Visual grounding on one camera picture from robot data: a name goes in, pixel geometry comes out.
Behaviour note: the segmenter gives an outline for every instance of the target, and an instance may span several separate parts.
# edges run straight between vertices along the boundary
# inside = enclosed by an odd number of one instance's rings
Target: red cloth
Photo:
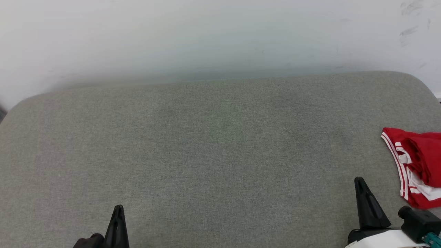
[[[400,175],[400,195],[412,207],[428,209],[441,206],[441,198],[428,200],[413,184],[409,175],[431,187],[441,188],[441,133],[417,134],[397,128],[384,128],[381,137],[390,149]],[[399,157],[407,155],[408,163]]]

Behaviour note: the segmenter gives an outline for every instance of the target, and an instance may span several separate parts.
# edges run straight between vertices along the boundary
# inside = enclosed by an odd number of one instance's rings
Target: red and white clothing
[[[412,207],[441,206],[441,133],[384,128],[381,137],[398,168],[400,195]]]

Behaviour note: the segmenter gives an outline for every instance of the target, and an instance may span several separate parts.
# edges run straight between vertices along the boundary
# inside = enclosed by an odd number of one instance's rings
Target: black plastic part
[[[441,220],[427,210],[404,206],[398,211],[398,216],[404,219],[401,230],[415,243],[424,243],[422,237],[428,233],[439,235],[441,232]]]
[[[78,239],[75,243],[74,248],[100,248],[100,245],[104,242],[104,237],[95,233],[90,236],[88,239]]]
[[[126,218],[122,205],[115,206],[104,238],[104,248],[129,248]]]
[[[354,229],[349,233],[348,244],[391,229],[388,228],[391,225],[389,219],[364,179],[356,177],[354,183],[360,229]]]
[[[382,229],[391,225],[375,196],[362,177],[356,177],[355,195],[359,214],[360,229]]]

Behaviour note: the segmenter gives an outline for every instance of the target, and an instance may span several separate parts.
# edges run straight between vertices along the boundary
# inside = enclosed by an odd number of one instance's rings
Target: white wall
[[[0,106],[122,82],[394,70],[441,97],[441,0],[1,0]]]

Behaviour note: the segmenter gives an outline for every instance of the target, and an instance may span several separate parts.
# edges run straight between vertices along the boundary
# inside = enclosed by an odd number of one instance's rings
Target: teal connector
[[[441,239],[434,233],[428,233],[422,240],[431,248],[441,248]]]

